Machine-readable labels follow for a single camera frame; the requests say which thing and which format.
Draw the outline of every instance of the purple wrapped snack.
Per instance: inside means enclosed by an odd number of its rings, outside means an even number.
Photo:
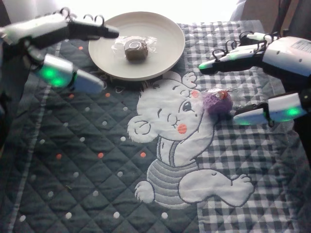
[[[205,110],[210,114],[226,114],[232,109],[233,102],[229,93],[221,89],[211,89],[203,94]]]

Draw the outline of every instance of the cartoon bear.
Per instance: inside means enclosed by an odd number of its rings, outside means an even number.
[[[128,133],[139,143],[158,137],[158,144],[157,159],[148,168],[147,181],[137,184],[135,196],[171,209],[183,209],[212,196],[230,206],[242,206],[254,192],[249,177],[243,174],[229,179],[197,166],[196,157],[213,140],[217,117],[204,110],[200,92],[193,89],[195,81],[194,73],[181,79],[169,71],[141,91],[138,116],[129,121]]]

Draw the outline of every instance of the bear's nose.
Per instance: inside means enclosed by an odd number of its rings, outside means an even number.
[[[183,106],[183,111],[184,112],[187,112],[187,111],[191,111],[192,108],[191,108],[191,103],[188,101],[186,103],[184,103],[184,106]]]

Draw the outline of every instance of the wrapped snack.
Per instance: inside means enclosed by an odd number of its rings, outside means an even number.
[[[151,36],[120,36],[112,45],[117,59],[126,59],[129,62],[144,61],[156,53],[157,39]]]
[[[203,93],[205,110],[210,114],[227,114],[232,110],[233,102],[227,90],[210,89]]]

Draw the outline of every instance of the white plate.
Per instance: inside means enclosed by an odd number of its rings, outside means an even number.
[[[113,39],[90,41],[89,54],[94,63],[107,74],[122,80],[141,81],[157,77],[171,69],[185,48],[185,36],[170,19],[150,12],[130,12],[105,22],[119,29],[120,36],[153,36],[157,38],[157,53],[150,54],[140,64],[114,56]]]

